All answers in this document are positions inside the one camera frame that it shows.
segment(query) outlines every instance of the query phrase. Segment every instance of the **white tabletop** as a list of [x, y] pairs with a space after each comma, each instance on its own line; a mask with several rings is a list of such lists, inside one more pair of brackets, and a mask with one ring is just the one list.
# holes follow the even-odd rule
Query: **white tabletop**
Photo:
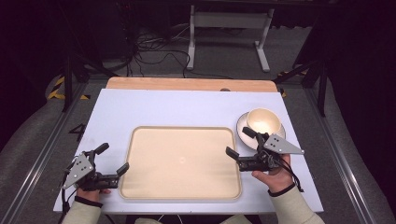
[[[297, 137], [282, 97], [278, 92], [238, 91], [136, 91], [103, 89], [92, 111], [90, 121], [76, 155], [103, 143], [110, 148], [95, 163], [103, 175], [116, 173], [126, 160], [131, 133], [139, 126], [228, 127], [235, 134], [241, 156], [251, 156], [236, 133], [241, 115], [257, 107], [274, 111], [286, 130], [286, 139], [299, 147]], [[304, 156], [292, 155], [291, 166], [300, 178], [303, 196], [314, 212], [323, 211], [318, 192]], [[102, 195], [102, 211], [107, 214], [262, 214], [275, 212], [268, 188], [251, 176], [241, 173], [242, 193], [234, 200], [127, 200], [118, 189]], [[66, 191], [70, 195], [73, 187]], [[62, 211], [61, 196], [53, 208]]]

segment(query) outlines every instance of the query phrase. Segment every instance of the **hand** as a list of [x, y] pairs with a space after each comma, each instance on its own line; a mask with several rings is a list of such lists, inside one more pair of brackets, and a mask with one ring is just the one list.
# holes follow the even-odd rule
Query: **hand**
[[84, 191], [82, 189], [77, 189], [77, 196], [90, 200], [91, 202], [99, 203], [99, 193], [109, 194], [111, 190], [109, 189], [101, 189], [94, 191]]
[[[282, 159], [290, 164], [290, 154], [282, 155]], [[266, 184], [271, 193], [280, 192], [293, 183], [291, 174], [282, 167], [275, 168], [274, 170], [269, 171], [268, 174], [261, 171], [253, 171], [251, 175]]]

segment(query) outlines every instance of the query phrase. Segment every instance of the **white metal stand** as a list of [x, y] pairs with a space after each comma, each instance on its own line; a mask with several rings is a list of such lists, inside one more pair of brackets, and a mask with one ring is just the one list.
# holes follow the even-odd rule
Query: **white metal stand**
[[270, 28], [274, 10], [270, 9], [268, 13], [220, 13], [220, 12], [195, 12], [194, 6], [191, 6], [190, 16], [190, 60], [187, 69], [192, 70], [194, 67], [195, 56], [195, 27], [224, 27], [224, 28], [247, 28], [262, 29], [262, 38], [255, 42], [256, 50], [259, 55], [262, 71], [269, 72], [270, 67], [264, 54], [264, 42]]

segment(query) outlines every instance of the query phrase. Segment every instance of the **wooden edge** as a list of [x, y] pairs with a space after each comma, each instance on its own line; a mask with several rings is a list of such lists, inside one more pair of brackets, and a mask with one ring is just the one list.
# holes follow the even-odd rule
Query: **wooden edge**
[[169, 78], [169, 77], [112, 77], [107, 89], [169, 90], [169, 91], [266, 91], [277, 92], [270, 80]]

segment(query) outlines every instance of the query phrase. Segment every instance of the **wooden tray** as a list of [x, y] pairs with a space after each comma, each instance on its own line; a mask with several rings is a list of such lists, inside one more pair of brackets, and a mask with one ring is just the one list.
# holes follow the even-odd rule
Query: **wooden tray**
[[226, 147], [235, 148], [228, 128], [138, 127], [120, 194], [126, 199], [235, 199], [241, 180]]

